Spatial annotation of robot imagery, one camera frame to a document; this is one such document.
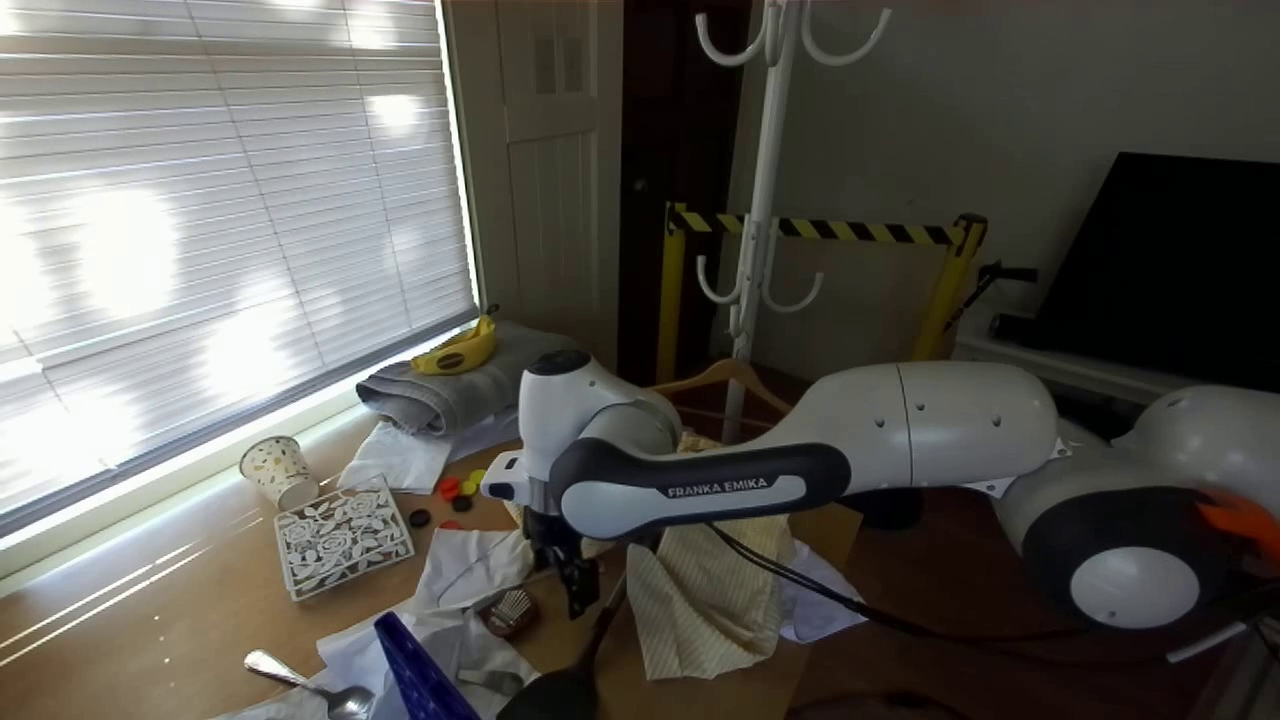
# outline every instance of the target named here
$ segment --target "cable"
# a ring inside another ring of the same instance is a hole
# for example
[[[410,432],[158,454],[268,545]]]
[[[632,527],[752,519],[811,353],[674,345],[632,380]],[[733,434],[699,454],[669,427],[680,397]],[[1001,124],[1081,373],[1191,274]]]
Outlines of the cable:
[[[871,603],[862,603],[862,601],[852,601],[852,594],[844,594],[844,591],[832,591],[830,582],[820,582],[820,581],[811,581],[811,574],[804,574],[804,570],[795,570],[795,568],[789,568],[789,565],[779,565],[779,558],[771,558],[771,557],[761,557],[758,547],[748,547],[745,538],[737,538],[737,536],[728,536],[723,527],[717,527],[717,525],[707,525],[717,536],[720,536],[720,545],[728,545],[742,558],[748,558],[748,565],[758,565],[758,568],[765,568],[765,570],[771,570],[771,574],[779,574],[779,581],[789,581],[789,582],[795,582],[795,587],[807,587],[807,591],[816,591],[816,594],[825,594],[825,601],[832,601],[832,603],[839,603],[839,609],[849,609],[849,610],[862,610],[862,614],[868,614],[871,622],[885,622],[885,626],[895,626],[895,631],[909,631],[909,637],[926,637],[926,638],[944,638],[944,642],[959,642],[959,648],[975,648],[975,650],[988,650],[988,655],[1005,655],[1005,658],[1022,658],[1022,663],[1047,663],[1047,667],[1168,667],[1168,658],[1166,655],[1147,655],[1147,658],[1055,658],[1055,655],[1027,655],[1027,650],[1014,650],[1014,648],[994,648],[994,642],[1016,642],[1016,638],[1089,638],[1089,637],[1081,637],[1081,631],[1044,631],[1044,637],[959,637],[959,631],[935,631],[935,626],[926,626],[926,622],[914,622],[914,619],[904,619],[904,614],[892,614],[892,610],[881,610],[881,609],[871,609]]]

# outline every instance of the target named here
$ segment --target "window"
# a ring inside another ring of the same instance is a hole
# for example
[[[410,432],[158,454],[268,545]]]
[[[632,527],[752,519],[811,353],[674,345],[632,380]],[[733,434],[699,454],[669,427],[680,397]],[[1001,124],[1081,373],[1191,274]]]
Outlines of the window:
[[[437,0],[0,5],[0,536],[474,313]]]

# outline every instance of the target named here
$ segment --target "table surface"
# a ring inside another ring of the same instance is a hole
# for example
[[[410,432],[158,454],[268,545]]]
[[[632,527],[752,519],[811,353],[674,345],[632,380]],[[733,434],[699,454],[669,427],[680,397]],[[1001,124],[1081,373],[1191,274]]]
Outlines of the table surface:
[[[480,499],[463,527],[514,527],[499,504]],[[794,514],[802,538],[844,565],[858,514],[820,507]],[[148,525],[102,538],[42,574],[4,581],[0,591],[0,694],[4,716],[222,716],[268,698],[276,682],[239,667],[268,648],[300,671],[321,671],[318,638],[412,594],[433,532],[412,532],[415,558],[382,568],[318,601],[294,603],[279,581],[271,510],[246,478],[222,478]],[[540,622],[519,637],[536,667],[563,667],[592,614],[568,619],[551,574],[534,574]],[[602,648],[605,716],[783,716],[804,674],[804,648],[779,642],[771,658],[720,679],[645,682],[630,610]]]

